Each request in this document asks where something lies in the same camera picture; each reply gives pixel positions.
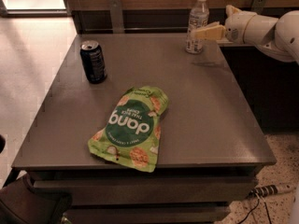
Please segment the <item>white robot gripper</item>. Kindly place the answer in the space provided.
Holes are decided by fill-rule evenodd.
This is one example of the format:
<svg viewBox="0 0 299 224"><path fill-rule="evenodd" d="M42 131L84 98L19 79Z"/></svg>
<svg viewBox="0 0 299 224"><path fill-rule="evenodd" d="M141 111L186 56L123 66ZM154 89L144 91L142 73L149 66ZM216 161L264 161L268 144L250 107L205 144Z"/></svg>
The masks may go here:
<svg viewBox="0 0 299 224"><path fill-rule="evenodd" d="M254 29L255 12L241 11L232 5L226 6L225 27L218 21L191 31L191 37L204 40L221 40L225 37L236 44L256 44Z"/></svg>

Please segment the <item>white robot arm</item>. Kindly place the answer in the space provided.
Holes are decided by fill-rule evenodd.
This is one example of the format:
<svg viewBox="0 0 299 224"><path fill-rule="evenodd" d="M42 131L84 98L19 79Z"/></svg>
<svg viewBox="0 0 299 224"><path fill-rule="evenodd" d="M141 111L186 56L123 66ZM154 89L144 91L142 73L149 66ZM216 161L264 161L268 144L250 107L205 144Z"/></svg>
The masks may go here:
<svg viewBox="0 0 299 224"><path fill-rule="evenodd" d="M281 18L259 15L253 11L226 6L224 25L218 22L191 31L191 38L221 40L252 45L261 53L284 63L299 63L299 11Z"/></svg>

